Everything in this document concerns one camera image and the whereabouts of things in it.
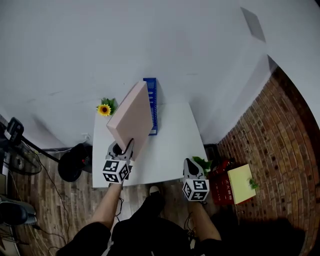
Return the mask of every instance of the shoe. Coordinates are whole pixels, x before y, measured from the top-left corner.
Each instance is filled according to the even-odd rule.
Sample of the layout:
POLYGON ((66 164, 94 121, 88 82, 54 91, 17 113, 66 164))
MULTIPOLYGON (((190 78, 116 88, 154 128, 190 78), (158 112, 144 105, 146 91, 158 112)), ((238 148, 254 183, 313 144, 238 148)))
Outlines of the shoe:
POLYGON ((151 196, 152 194, 155 195, 156 193, 160 194, 160 189, 157 186, 152 186, 149 189, 149 195, 151 196))

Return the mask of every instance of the wall outlet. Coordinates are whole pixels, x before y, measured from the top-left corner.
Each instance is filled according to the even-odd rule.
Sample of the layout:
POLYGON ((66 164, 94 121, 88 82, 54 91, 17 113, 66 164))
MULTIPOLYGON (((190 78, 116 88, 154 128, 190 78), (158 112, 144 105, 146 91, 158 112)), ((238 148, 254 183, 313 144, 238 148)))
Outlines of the wall outlet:
POLYGON ((81 133, 81 135, 83 136, 83 138, 85 139, 85 141, 89 141, 91 136, 89 133, 87 132, 84 132, 84 133, 81 133))

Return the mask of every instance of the yellow flower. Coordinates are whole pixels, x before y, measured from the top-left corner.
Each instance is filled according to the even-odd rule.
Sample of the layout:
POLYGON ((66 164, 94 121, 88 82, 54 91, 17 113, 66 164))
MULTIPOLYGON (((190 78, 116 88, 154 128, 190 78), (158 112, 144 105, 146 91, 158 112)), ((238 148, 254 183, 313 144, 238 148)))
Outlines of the yellow flower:
POLYGON ((98 113, 101 116, 107 117, 110 116, 111 108, 107 104, 101 104, 98 106, 98 113))

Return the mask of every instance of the white table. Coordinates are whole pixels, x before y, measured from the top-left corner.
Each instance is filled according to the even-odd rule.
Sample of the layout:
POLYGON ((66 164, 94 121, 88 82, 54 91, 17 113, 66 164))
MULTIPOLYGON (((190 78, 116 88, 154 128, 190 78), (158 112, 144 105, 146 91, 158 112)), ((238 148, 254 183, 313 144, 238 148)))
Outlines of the white table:
MULTIPOLYGON (((158 134, 149 136, 133 165, 124 186, 158 183, 183 177, 185 158, 207 160, 199 130, 188 103, 157 107, 158 134)), ((108 187, 103 175, 109 145, 114 141, 107 128, 108 118, 96 114, 92 151, 94 188, 108 187)))

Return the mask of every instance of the black metal pole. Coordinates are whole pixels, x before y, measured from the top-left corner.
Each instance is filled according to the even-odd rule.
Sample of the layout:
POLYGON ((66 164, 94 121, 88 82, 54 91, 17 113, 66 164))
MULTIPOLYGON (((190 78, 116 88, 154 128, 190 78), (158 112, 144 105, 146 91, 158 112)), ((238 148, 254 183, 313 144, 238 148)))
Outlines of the black metal pole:
POLYGON ((45 155, 47 158, 52 159, 53 161, 56 161, 57 163, 59 163, 59 159, 55 158, 54 156, 48 154, 46 151, 43 151, 41 148, 37 147, 35 144, 33 144, 31 141, 27 140, 25 137, 22 136, 21 140, 23 142, 25 142, 26 144, 28 144, 29 146, 31 146, 32 148, 34 148, 35 150, 37 150, 39 153, 45 155))

